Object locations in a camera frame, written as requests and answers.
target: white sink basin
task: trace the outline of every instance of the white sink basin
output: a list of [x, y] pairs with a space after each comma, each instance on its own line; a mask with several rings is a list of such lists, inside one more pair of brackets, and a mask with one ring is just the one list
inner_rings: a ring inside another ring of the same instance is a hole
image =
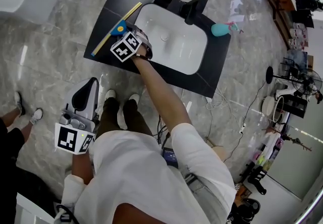
[[207, 44], [202, 29], [154, 4], [141, 9], [135, 25], [148, 36], [153, 62], [187, 75], [198, 71]]

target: sneaker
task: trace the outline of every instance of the sneaker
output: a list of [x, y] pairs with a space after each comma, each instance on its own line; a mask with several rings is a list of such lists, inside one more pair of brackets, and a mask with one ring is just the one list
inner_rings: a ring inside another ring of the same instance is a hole
[[107, 100], [109, 97], [116, 98], [117, 94], [114, 89], [109, 89], [105, 95], [105, 100]]
[[133, 94], [131, 95], [131, 97], [129, 97], [129, 100], [133, 99], [134, 101], [136, 101], [136, 104], [138, 105], [140, 96], [138, 94]]
[[23, 116], [26, 113], [26, 111], [25, 108], [22, 106], [22, 98], [18, 91], [15, 91], [15, 104], [16, 107], [20, 110], [19, 116]]
[[29, 122], [32, 123], [32, 125], [35, 125], [40, 119], [42, 119], [43, 111], [41, 108], [37, 108], [37, 110], [32, 114], [31, 119]]

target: black vanity top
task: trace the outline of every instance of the black vanity top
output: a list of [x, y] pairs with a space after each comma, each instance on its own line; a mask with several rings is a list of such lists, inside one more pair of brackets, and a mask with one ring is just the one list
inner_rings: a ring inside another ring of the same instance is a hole
[[[114, 25], [126, 15], [138, 2], [143, 5], [136, 10], [127, 22], [134, 24], [140, 9], [145, 4], [153, 3], [154, 0], [107, 0], [93, 28], [90, 40], [87, 44], [84, 57], [90, 60], [112, 65], [131, 72], [139, 73], [132, 60], [120, 62], [110, 52], [110, 47], [117, 41], [110, 37], [101, 50], [92, 56], [91, 53]], [[179, 14], [184, 2], [172, 0], [167, 10]], [[164, 80], [172, 85], [193, 91], [207, 97], [213, 97], [227, 56], [231, 35], [215, 37], [211, 33], [211, 26], [215, 24], [207, 16], [200, 14], [194, 19], [194, 25], [201, 28], [207, 35], [207, 46], [199, 70], [192, 75], [186, 75], [166, 66], [151, 62]]]

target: forearm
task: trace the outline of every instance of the forearm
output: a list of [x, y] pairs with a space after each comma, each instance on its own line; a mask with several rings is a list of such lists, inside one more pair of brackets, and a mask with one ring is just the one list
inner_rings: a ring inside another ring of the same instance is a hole
[[93, 170], [88, 151], [82, 155], [73, 155], [72, 175], [82, 178], [85, 185], [90, 183], [93, 178]]
[[156, 72], [152, 65], [143, 59], [133, 60], [138, 68], [149, 96], [169, 131], [181, 123], [191, 123], [186, 109], [170, 86]]

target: black wrist strap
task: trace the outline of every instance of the black wrist strap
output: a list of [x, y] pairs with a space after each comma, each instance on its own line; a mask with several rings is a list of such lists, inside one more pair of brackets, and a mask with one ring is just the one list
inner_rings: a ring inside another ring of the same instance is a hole
[[146, 56], [144, 56], [144, 55], [141, 55], [141, 54], [135, 54], [135, 56], [137, 57], [137, 58], [141, 58], [141, 59], [144, 59], [144, 60], [146, 60], [146, 61], [150, 61], [150, 59], [148, 58], [148, 57], [146, 57]]

